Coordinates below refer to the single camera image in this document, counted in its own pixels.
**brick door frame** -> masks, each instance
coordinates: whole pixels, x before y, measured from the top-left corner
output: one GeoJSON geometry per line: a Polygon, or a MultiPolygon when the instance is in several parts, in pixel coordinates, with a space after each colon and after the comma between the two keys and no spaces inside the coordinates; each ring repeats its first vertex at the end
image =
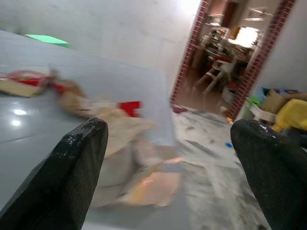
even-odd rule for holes
{"type": "MultiPolygon", "coordinates": [[[[251,91],[256,79],[258,78],[260,71],[267,60],[272,48],[274,47],[280,31],[282,30],[288,15],[294,6],[296,0],[282,0],[270,22],[270,25],[264,35],[263,41],[260,45],[258,53],[256,54],[255,58],[249,63],[249,70],[245,73],[243,81],[235,94],[235,99],[232,102],[228,116],[235,120],[239,111],[241,110],[246,97],[248,96],[249,92],[251,91]]],[[[170,102],[171,104],[175,103],[179,87],[186,76],[189,63],[192,59],[193,52],[195,47],[193,45],[197,44],[197,37],[201,31],[201,25],[203,19],[207,15],[209,5],[211,0],[201,0],[200,6],[198,8],[197,14],[194,19],[194,23],[189,35],[189,39],[186,44],[185,52],[183,58],[181,59],[181,63],[179,66],[179,70],[177,73],[177,77],[172,89],[170,102]]]]}

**cardboard box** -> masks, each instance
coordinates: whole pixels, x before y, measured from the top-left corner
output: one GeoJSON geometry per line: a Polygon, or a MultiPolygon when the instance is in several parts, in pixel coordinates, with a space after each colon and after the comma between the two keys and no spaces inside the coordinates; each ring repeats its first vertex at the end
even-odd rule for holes
{"type": "Polygon", "coordinates": [[[260,109],[266,112],[277,114],[281,108],[291,99],[307,101],[307,93],[298,93],[291,90],[288,90],[288,93],[289,94],[281,95],[278,90],[270,90],[260,109]]]}

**table surface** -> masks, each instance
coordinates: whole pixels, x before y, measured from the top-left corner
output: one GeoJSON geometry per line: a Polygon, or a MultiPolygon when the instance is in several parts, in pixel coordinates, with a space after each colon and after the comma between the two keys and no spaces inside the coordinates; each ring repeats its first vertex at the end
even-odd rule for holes
{"type": "MultiPolygon", "coordinates": [[[[62,136],[84,120],[63,111],[57,104],[56,93],[52,90],[33,98],[0,93],[0,107],[2,208],[30,171],[51,152],[62,136]]],[[[144,107],[145,110],[141,113],[146,114],[147,106],[144,107]]],[[[171,123],[168,119],[170,116],[165,117],[165,120],[171,123]]],[[[117,206],[89,209],[83,229],[188,230],[189,218],[184,189],[179,190],[169,207],[117,206]]]]}

